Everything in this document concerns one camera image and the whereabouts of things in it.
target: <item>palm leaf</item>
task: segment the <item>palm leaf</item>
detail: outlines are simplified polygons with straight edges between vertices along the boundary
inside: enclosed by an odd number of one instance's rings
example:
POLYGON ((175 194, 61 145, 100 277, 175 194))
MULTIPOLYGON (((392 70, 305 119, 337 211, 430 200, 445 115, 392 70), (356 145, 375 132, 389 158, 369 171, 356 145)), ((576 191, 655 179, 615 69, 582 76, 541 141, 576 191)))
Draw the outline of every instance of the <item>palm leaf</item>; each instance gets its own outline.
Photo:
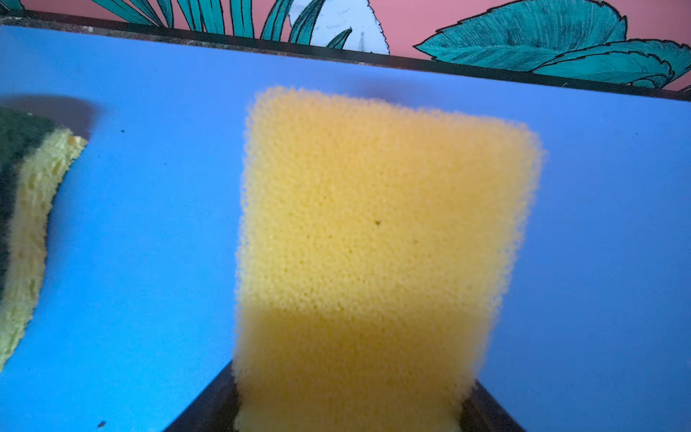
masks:
POLYGON ((662 88, 688 71, 691 71, 691 47, 688 45, 679 45, 673 41, 659 41, 655 39, 630 39, 623 42, 612 42, 610 44, 592 46, 582 50, 569 51, 568 53, 563 53, 554 57, 541 66, 549 66, 579 57, 610 52, 654 55, 661 61, 669 63, 672 67, 671 73, 664 83, 656 83, 655 88, 662 88))
POLYGON ((166 18, 166 24, 169 28, 175 27, 175 20, 173 18, 173 4, 171 0, 158 0, 158 5, 163 12, 163 16, 166 18))
POLYGON ((443 62, 530 71, 566 51, 626 38, 605 2, 521 0, 437 30, 415 48, 443 62))
POLYGON ((271 7, 269 17, 266 18, 264 29, 261 32, 261 38, 266 41, 280 41, 281 33, 283 32, 283 23, 285 17, 288 15, 290 6, 293 0, 276 0, 276 3, 271 7))
POLYGON ((156 12, 153 10, 148 0, 130 0, 134 6, 137 6, 144 15, 146 15, 154 24, 163 27, 161 18, 158 17, 156 12))
POLYGON ((153 25, 144 15, 140 14, 135 8, 125 3, 123 0, 93 0, 96 4, 100 5, 112 13, 116 14, 120 18, 132 24, 146 24, 153 25))
POLYGON ((196 32, 204 31, 204 23, 202 22, 202 11, 199 8, 198 0, 178 0, 180 9, 184 14, 185 20, 190 30, 196 32))
POLYGON ((555 77, 650 86, 664 82, 672 67, 655 55, 609 52, 541 66, 533 71, 555 77))
POLYGON ((254 37, 252 0, 230 0, 230 17, 235 36, 254 37))
POLYGON ((0 6, 4 6, 5 9, 8 9, 8 10, 23 10, 24 9, 24 6, 22 6, 22 4, 19 0, 0 0, 0 6))
POLYGON ((294 44, 309 45, 312 40, 312 31, 314 24, 319 17, 321 7, 324 6, 325 0, 312 0, 305 9, 300 13, 295 20, 293 28, 290 29, 290 37, 288 41, 294 44))
POLYGON ((209 33, 225 34, 223 25, 223 9, 220 0, 198 0, 201 7, 202 22, 209 33))
POLYGON ((352 33, 352 27, 346 28, 344 31, 336 35, 334 39, 331 39, 331 42, 326 45, 326 48, 336 48, 337 50, 342 50, 343 45, 346 44, 346 39, 348 36, 350 36, 350 33, 352 33))

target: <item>pink wall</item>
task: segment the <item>pink wall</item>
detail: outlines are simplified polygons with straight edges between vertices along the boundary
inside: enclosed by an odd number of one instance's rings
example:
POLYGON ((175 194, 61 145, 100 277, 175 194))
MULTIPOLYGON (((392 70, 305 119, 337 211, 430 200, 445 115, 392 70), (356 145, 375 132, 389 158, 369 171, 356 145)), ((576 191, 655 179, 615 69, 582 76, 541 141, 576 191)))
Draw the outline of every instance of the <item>pink wall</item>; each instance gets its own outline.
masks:
MULTIPOLYGON (((25 8, 85 17, 121 19, 91 0, 21 0, 25 8)), ((150 1, 158 10, 155 1, 150 1)), ((262 25, 274 0, 254 0, 255 33, 262 25)), ((370 0, 392 55, 429 58, 413 45, 430 37, 438 28, 485 12, 506 3, 505 0, 370 0)), ((627 38, 668 39, 691 45, 691 0, 609 0, 628 19, 627 38)), ((223 1, 226 33, 231 34, 228 1, 223 1)), ((173 2, 177 28, 188 28, 176 1, 173 2)), ((679 90, 691 85, 691 73, 667 88, 679 90)))

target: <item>yellow sponge layer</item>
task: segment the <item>yellow sponge layer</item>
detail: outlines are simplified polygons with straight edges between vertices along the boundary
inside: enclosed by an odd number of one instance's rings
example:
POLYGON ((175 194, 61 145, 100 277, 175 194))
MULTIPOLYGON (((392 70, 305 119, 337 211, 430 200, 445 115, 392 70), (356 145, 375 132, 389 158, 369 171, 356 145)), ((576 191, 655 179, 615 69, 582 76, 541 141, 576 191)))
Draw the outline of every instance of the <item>yellow sponge layer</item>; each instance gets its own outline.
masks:
POLYGON ((282 88, 248 129, 236 426, 459 430, 538 181, 537 137, 282 88))

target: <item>scrub sponge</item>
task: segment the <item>scrub sponge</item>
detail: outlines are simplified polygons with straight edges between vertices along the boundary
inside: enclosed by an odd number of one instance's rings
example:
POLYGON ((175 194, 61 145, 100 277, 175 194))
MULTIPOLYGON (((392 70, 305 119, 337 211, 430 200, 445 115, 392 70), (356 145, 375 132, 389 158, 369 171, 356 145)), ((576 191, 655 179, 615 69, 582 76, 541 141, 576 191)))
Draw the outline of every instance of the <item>scrub sponge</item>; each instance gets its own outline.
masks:
POLYGON ((85 145, 52 120, 0 107, 0 371, 38 302, 53 197, 85 145))
POLYGON ((542 159, 522 125, 273 88, 248 120, 240 432, 459 430, 542 159))

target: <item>blue table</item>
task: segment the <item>blue table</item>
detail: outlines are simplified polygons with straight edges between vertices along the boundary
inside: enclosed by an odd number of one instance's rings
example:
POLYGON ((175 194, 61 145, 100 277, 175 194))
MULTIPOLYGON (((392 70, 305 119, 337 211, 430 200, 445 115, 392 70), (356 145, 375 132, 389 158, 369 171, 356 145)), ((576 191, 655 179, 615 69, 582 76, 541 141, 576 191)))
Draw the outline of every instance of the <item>blue table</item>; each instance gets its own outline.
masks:
POLYGON ((10 27, 0 77, 97 114, 0 430, 161 431, 231 359, 245 112, 277 84, 529 124, 549 158, 480 379, 528 431, 691 429, 691 103, 10 27))

